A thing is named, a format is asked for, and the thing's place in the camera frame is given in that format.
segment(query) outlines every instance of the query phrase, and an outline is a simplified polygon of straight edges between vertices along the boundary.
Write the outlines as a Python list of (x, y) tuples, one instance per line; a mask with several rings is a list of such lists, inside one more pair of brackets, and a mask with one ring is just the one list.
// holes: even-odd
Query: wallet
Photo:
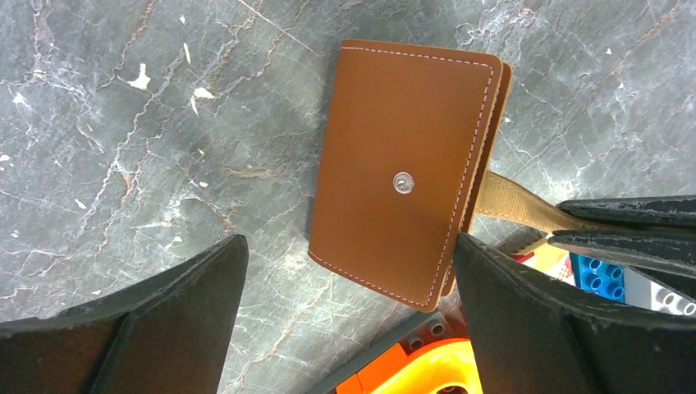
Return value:
[(475, 213), (543, 231), (602, 227), (487, 169), (511, 79), (488, 53), (343, 41), (309, 256), (431, 311), (452, 291), (456, 236)]

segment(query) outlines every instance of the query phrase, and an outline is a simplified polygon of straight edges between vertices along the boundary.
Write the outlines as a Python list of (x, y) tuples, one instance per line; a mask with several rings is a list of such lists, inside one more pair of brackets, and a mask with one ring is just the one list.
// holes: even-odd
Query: tan strap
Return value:
[(475, 212), (522, 223), (549, 233), (555, 230), (616, 228), (570, 216), (523, 186), (488, 170), (483, 174)]

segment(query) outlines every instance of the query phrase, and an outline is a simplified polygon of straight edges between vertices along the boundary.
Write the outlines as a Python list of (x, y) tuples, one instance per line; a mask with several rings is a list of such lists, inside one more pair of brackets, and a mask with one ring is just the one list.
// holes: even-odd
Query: metal snap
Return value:
[(396, 174), (392, 183), (394, 189), (403, 195), (409, 194), (415, 185), (413, 177), (408, 172), (399, 172)]

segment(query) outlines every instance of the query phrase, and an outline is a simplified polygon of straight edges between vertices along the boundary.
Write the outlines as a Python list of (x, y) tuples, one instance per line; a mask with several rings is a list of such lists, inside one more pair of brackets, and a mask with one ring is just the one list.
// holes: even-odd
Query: marble countertop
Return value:
[[(413, 313), (306, 255), (341, 39), (512, 64), (491, 168), (552, 203), (696, 194), (696, 6), (683, 0), (0, 11), (0, 320), (51, 316), (244, 234), (221, 393), (303, 392)], [(486, 218), (474, 234), (508, 250), (538, 236)]]

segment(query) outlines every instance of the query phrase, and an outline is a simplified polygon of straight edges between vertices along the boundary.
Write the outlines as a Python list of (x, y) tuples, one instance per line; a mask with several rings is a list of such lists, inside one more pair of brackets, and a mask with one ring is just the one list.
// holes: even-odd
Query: white stitching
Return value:
[[(349, 277), (352, 277), (356, 279), (359, 282), (364, 283), (367, 286), (370, 286), (372, 288), (375, 288), (383, 293), (387, 293), (390, 296), (396, 297), (400, 300), (404, 300), (410, 304), (414, 305), (420, 305), (420, 306), (426, 306), (430, 303), (430, 300), (433, 298), (433, 292), (435, 290), (435, 283), (437, 282), (437, 275), (440, 273), (440, 267), (442, 266), (442, 261), (445, 258), (445, 251), (447, 250), (447, 244), (450, 243), (450, 235), (452, 233), (452, 224), (455, 221), (455, 216), (456, 216), (456, 211), (459, 208), (459, 203), (460, 203), (460, 198), (461, 198), (461, 191), (464, 189), (464, 180), (466, 179), (466, 172), (469, 170), (469, 165), (471, 164), (471, 158), (474, 155), (474, 145), (476, 145), (476, 138), (479, 135), (479, 128), (481, 126), (481, 119), (483, 118), (483, 110), (486, 107), (486, 102), (488, 101), (488, 88), (491, 86), (491, 83), (493, 81), (493, 74), (495, 73), (495, 70), (493, 69), (492, 66), (485, 64), (485, 63), (479, 63), (479, 62), (469, 62), (466, 60), (458, 60), (458, 59), (449, 59), (446, 57), (437, 57), (437, 56), (429, 56), (429, 55), (421, 55), (421, 54), (415, 54), (415, 53), (402, 53), (402, 52), (393, 52), (393, 51), (383, 51), (381, 49), (371, 49), (371, 48), (362, 48), (362, 47), (341, 47), (341, 49), (349, 49), (349, 50), (357, 50), (357, 51), (366, 51), (366, 52), (374, 52), (374, 53), (390, 53), (392, 55), (401, 55), (401, 56), (410, 56), (410, 57), (425, 57), (427, 59), (433, 59), (433, 60), (442, 60), (442, 61), (447, 61), (447, 62), (457, 62), (457, 63), (463, 63), (463, 64), (470, 64), (473, 66), (485, 66), (488, 67), (488, 69), (491, 70), (491, 75), (488, 77), (488, 84), (486, 85), (486, 89), (483, 90), (483, 103), (481, 104), (481, 110), (478, 112), (478, 120), (476, 121), (476, 128), (474, 129), (474, 139), (471, 142), (471, 147), (469, 148), (469, 157), (466, 159), (466, 164), (464, 165), (464, 173), (461, 176), (461, 181), (459, 184), (459, 191), (457, 192), (457, 198), (455, 201), (455, 207), (452, 209), (452, 217), (450, 218), (450, 226), (447, 228), (447, 236), (445, 237), (445, 245), (442, 246), (442, 251), (440, 252), (440, 261), (437, 262), (437, 269), (435, 270), (435, 277), (433, 278), (433, 284), (430, 286), (430, 293), (428, 294), (428, 299), (425, 301), (425, 304), (421, 304), (416, 301), (408, 300), (400, 295), (396, 295), (393, 292), (381, 288), (380, 286), (374, 285), (370, 282), (365, 281), (362, 278), (359, 278), (351, 273), (348, 273), (337, 266), (325, 261), (324, 259), (320, 258), (317, 256), (313, 251), (309, 250), (308, 253), (310, 256), (314, 257), (315, 259), (319, 260), (320, 262), (326, 264), (327, 266), (339, 271), (340, 273), (343, 273), (345, 275), (348, 275)], [(466, 198), (466, 202), (464, 204), (464, 211), (466, 211), (467, 207), (469, 206), (469, 196)]]

